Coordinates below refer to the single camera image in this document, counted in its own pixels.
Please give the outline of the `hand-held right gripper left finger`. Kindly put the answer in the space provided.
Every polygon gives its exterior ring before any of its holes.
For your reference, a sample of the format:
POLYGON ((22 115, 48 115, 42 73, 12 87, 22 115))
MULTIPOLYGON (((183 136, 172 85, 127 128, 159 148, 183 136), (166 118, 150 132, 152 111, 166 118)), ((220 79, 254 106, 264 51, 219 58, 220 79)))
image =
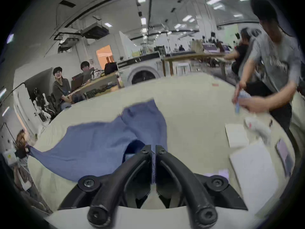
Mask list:
POLYGON ((109 226, 118 206, 141 208, 151 191, 152 156, 151 145, 146 145, 112 174, 80 178, 58 210, 89 207, 92 226, 109 226))

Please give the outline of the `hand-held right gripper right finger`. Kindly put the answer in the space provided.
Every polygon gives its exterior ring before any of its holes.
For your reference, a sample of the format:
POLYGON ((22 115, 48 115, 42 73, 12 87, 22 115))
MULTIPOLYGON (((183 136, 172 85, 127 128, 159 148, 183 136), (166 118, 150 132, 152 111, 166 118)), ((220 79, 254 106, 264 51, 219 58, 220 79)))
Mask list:
POLYGON ((248 208, 222 175, 193 173, 174 155, 156 145, 156 191, 166 208, 187 206, 191 225, 211 228, 218 220, 216 207, 248 211, 248 208))

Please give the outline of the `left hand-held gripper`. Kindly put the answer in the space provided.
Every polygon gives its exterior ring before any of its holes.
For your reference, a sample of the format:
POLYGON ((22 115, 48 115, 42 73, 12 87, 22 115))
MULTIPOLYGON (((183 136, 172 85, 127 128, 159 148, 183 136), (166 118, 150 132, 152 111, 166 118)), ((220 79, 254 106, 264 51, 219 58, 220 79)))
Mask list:
POLYGON ((30 146, 19 146, 2 153, 6 164, 10 167, 18 163, 18 158, 25 158, 28 155, 30 155, 30 146))

